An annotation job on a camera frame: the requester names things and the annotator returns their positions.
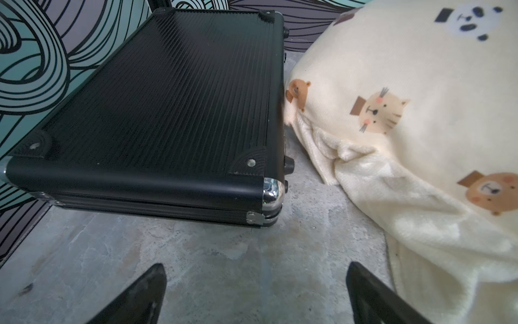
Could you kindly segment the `cream animal print pillow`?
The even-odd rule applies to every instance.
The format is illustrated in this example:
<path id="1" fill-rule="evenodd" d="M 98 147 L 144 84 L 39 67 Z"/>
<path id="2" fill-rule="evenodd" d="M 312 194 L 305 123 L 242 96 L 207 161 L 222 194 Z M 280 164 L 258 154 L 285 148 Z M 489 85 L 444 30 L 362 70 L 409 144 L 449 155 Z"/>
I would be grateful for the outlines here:
<path id="1" fill-rule="evenodd" d="M 285 122 L 386 233 L 433 323 L 517 322 L 517 2 L 371 1 L 286 82 Z"/>

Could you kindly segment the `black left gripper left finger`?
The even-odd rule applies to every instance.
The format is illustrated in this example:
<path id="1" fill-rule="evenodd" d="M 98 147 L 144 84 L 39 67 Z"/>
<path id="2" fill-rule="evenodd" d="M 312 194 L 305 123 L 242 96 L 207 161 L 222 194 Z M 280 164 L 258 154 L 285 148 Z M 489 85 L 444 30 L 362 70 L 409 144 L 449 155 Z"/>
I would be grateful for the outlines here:
<path id="1" fill-rule="evenodd" d="M 95 323 L 157 323 L 167 287 L 167 274 L 155 263 L 121 294 L 95 315 Z"/>

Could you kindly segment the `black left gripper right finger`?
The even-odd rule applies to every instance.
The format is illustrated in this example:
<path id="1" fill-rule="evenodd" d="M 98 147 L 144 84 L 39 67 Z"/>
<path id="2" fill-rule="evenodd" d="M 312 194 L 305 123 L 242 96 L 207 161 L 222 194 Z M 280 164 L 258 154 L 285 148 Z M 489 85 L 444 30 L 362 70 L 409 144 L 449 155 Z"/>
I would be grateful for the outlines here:
<path id="1" fill-rule="evenodd" d="M 345 281 L 355 324 L 430 324 L 361 263 L 349 264 Z"/>

